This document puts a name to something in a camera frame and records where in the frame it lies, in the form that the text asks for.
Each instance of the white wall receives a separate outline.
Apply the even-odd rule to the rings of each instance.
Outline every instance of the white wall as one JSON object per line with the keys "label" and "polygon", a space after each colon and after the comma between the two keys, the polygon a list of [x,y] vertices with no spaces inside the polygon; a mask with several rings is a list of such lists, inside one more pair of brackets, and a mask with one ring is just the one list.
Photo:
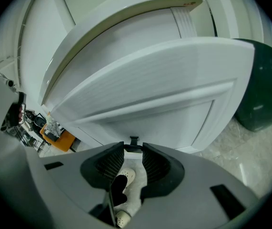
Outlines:
{"label": "white wall", "polygon": [[27,108],[45,114],[38,103],[40,85],[59,44],[74,23],[64,0],[35,0],[28,14],[21,40],[21,87],[27,94]]}

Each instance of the shoe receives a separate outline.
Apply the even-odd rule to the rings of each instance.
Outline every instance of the shoe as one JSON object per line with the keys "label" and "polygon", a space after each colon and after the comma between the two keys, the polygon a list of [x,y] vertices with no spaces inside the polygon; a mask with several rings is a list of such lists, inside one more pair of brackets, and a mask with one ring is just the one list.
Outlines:
{"label": "shoe", "polygon": [[127,178],[127,184],[125,186],[125,189],[126,189],[134,181],[136,177],[136,172],[131,168],[125,168],[118,173],[118,176],[119,175],[126,176]]}
{"label": "shoe", "polygon": [[124,228],[131,220],[131,216],[123,210],[117,213],[116,218],[117,218],[117,225],[120,228]]}

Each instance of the green trash can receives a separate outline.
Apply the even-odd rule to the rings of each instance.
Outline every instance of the green trash can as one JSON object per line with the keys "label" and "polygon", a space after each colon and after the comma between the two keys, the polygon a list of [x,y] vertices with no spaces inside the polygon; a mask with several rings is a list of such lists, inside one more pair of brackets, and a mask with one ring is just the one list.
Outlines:
{"label": "green trash can", "polygon": [[256,132],[272,124],[272,47],[239,40],[252,43],[255,53],[250,80],[235,117],[246,129]]}

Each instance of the tile floor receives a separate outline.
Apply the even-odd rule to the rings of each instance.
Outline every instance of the tile floor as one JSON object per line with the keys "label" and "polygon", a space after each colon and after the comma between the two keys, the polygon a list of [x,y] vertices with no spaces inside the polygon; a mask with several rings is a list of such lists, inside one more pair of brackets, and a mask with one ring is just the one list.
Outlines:
{"label": "tile floor", "polygon": [[[91,147],[77,140],[72,148],[79,152]],[[39,155],[46,157],[67,153],[45,145]],[[194,155],[220,165],[250,187],[258,197],[272,189],[272,126],[253,133],[233,118],[209,147]],[[115,210],[123,209],[133,216],[141,205],[139,195],[146,185],[146,172],[140,159],[125,159],[124,167],[133,168],[136,178],[126,189],[128,202],[115,207]]]}

